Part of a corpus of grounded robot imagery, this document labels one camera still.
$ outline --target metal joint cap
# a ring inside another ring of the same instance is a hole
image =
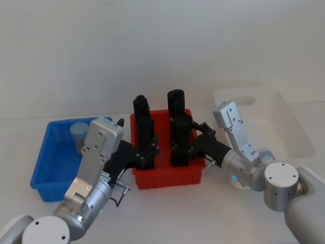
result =
[[[297,170],[287,163],[272,163],[266,167],[264,177],[265,204],[274,211],[283,212],[297,191]]]

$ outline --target blue plastic bin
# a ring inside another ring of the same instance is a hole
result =
[[[62,201],[78,173],[82,155],[76,151],[70,126],[77,122],[89,124],[95,118],[52,121],[47,125],[30,181],[30,186],[38,190],[44,202]]]

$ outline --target led light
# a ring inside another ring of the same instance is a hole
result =
[[[238,181],[238,178],[235,175],[233,175],[232,178]]]

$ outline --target cable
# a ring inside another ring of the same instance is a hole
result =
[[[124,196],[125,196],[125,194],[122,194],[122,196],[120,197],[120,199],[118,200],[118,202],[117,202],[117,200],[115,198],[110,197],[110,199],[115,202],[116,207],[119,207],[119,205],[120,205],[120,203],[121,203],[121,201],[122,201],[122,199],[123,199]]]

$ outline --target red plastic bin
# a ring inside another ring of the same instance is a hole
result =
[[[192,117],[189,109],[185,113]],[[170,146],[170,117],[168,110],[157,110],[150,112],[151,118],[154,120],[155,135],[159,136],[159,154],[155,157],[155,169],[137,170],[132,169],[133,175],[136,177],[136,183],[140,190],[194,185],[201,182],[202,169],[205,168],[205,160],[190,160],[189,166],[172,167],[170,158],[172,149]],[[130,116],[131,120],[131,143],[138,147],[137,125],[134,114]],[[192,130],[191,140],[197,138],[196,130]]]

